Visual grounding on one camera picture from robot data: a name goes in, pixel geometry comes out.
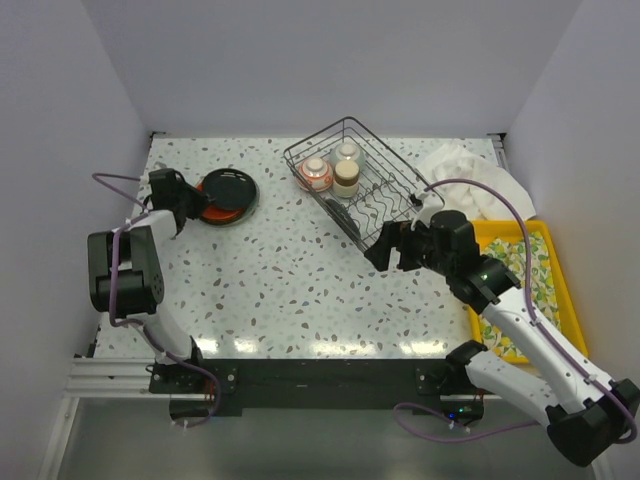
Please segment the orange plate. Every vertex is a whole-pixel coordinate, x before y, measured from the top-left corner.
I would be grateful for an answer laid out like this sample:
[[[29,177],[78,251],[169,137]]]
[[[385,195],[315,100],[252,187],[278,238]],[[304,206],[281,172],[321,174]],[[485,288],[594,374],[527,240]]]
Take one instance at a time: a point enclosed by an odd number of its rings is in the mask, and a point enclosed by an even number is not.
[[[246,200],[237,199],[225,194],[215,196],[212,188],[206,188],[203,182],[197,189],[207,195],[208,204],[199,220],[210,225],[222,226],[239,221],[248,209]]]

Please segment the green floral plate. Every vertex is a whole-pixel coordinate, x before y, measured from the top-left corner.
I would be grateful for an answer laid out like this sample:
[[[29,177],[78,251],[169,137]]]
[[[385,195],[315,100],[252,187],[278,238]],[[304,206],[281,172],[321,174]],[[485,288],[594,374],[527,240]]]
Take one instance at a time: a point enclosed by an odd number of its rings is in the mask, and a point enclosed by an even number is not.
[[[256,208],[257,208],[257,206],[259,204],[259,198],[260,198],[260,191],[259,191],[258,185],[257,185],[256,182],[255,182],[255,184],[256,184],[257,190],[258,190],[257,199],[248,207],[248,209],[246,210],[245,214],[240,218],[240,220],[236,221],[234,223],[228,224],[228,225],[222,225],[222,226],[217,226],[217,227],[224,227],[224,226],[230,226],[230,225],[238,224],[241,221],[244,221],[244,220],[248,219],[254,213],[254,211],[256,210]]]

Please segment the cream brown cup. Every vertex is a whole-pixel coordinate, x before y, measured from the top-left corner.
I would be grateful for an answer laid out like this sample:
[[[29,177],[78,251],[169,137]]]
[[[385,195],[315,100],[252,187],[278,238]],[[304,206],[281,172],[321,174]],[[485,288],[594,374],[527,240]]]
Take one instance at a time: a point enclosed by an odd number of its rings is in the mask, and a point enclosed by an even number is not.
[[[335,165],[333,192],[340,198],[351,198],[359,189],[359,165],[353,160],[342,160]]]

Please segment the white orange patterned bowl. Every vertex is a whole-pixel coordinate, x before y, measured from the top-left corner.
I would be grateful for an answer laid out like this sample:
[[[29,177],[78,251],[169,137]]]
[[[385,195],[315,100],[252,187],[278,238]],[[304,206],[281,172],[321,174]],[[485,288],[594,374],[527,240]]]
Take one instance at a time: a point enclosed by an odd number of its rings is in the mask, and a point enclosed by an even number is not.
[[[332,166],[321,157],[308,158],[297,167],[299,177],[297,183],[303,190],[323,192],[328,190],[334,181]]]

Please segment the dark blue plate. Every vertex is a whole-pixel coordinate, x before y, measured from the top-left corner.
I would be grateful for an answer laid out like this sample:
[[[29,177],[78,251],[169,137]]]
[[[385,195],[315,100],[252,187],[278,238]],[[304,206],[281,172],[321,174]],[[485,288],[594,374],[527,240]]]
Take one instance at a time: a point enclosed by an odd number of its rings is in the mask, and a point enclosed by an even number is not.
[[[359,227],[348,213],[346,207],[333,199],[325,201],[329,216],[336,224],[345,232],[345,234],[354,241],[361,239]]]

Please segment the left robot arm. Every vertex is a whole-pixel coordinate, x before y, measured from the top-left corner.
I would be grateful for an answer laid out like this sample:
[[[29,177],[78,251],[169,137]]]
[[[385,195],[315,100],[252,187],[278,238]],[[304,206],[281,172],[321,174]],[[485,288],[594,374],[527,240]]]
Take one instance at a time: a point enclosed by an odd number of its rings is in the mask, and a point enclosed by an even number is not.
[[[202,355],[164,306],[165,282],[159,249],[179,235],[186,222],[208,206],[206,195],[178,171],[159,169],[143,179],[151,188],[141,208],[116,229],[87,238],[89,295],[95,310],[108,315],[114,328],[134,328],[152,349],[162,381],[185,392],[203,386],[211,395],[219,387],[202,363]]]

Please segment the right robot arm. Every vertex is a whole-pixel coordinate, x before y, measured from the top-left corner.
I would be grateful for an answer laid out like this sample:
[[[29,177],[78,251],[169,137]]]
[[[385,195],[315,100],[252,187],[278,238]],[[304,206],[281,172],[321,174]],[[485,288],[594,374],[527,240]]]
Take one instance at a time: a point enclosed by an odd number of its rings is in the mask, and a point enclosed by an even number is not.
[[[476,386],[500,396],[544,428],[576,466],[637,438],[638,387],[629,379],[614,380],[564,337],[515,274],[481,253],[464,214],[440,211],[427,223],[385,223],[365,256],[385,271],[392,251],[399,252],[403,271],[426,268],[442,275],[453,295],[506,334],[538,371],[532,375],[468,341],[447,357],[445,379],[452,390],[466,393]]]

